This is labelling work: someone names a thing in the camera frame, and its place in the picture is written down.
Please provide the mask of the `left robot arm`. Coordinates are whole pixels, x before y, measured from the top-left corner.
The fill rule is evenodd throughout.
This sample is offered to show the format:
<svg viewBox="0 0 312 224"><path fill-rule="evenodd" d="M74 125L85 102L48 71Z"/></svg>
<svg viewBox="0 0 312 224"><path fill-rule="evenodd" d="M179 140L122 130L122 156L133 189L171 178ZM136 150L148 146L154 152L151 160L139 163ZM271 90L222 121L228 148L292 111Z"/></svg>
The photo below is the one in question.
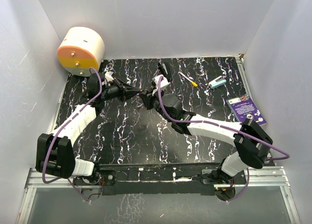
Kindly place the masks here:
<svg viewBox="0 0 312 224"><path fill-rule="evenodd" d="M42 133L37 142L37 172L43 176L52 175L56 179L84 177L89 184L99 182L101 173L95 163L77 159L73 145L78 136L102 112L105 102L114 98L124 102L140 89L106 74L92 74L79 104L68 119L50 134Z"/></svg>

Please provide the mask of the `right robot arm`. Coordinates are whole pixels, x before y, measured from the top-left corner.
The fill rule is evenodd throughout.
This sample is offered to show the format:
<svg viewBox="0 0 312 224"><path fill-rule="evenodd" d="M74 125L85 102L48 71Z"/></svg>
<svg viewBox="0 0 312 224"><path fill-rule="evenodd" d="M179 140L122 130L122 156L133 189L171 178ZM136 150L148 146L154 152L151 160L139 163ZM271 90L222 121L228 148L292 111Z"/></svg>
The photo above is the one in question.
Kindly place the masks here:
<svg viewBox="0 0 312 224"><path fill-rule="evenodd" d="M223 122L203 117L183 109L174 94L156 94L142 91L139 94L144 106L155 109L180 134L203 136L226 142L236 152L224 158L216 170L204 178L218 183L229 183L241 171L251 167L261 169L268 157L270 136L254 120Z"/></svg>

